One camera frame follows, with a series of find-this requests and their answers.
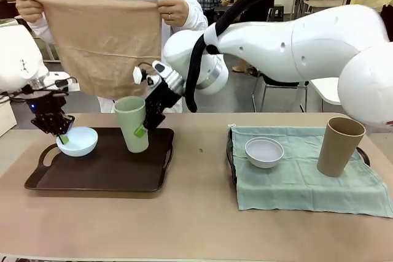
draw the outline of tray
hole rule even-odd
[[[357,152],[359,152],[359,155],[363,158],[364,163],[370,167],[370,159],[368,158],[367,154],[360,147],[357,147],[356,150],[357,150]],[[237,177],[236,177],[236,168],[235,168],[235,165],[233,164],[233,142],[232,142],[232,130],[231,129],[229,129],[229,134],[228,134],[227,160],[228,160],[229,166],[231,168],[231,172],[232,172],[232,182],[236,186]]]
[[[45,166],[45,157],[57,145],[47,147],[25,188],[150,193],[163,186],[173,155],[173,130],[149,131],[149,148],[136,154],[128,151],[120,128],[94,129],[98,143],[86,156],[73,158],[59,153],[50,166]]]

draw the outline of tan towel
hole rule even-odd
[[[156,1],[39,2],[61,63],[83,92],[109,99],[145,94],[147,85],[134,84],[133,70],[139,63],[161,59],[161,18]]]

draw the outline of stool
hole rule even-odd
[[[267,21],[284,21],[284,6],[276,4],[269,9]]]

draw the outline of hand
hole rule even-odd
[[[17,0],[17,10],[25,21],[35,23],[42,18],[42,4],[37,0]]]
[[[189,17],[189,5],[184,0],[159,0],[158,11],[172,27],[183,27]]]

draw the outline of paper cup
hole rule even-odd
[[[317,168],[326,176],[340,176],[366,129],[350,118],[331,118],[326,126]]]
[[[115,103],[117,121],[122,129],[123,137],[131,153],[141,153],[149,147],[147,133],[142,137],[135,135],[146,117],[145,100],[136,96],[119,99]]]

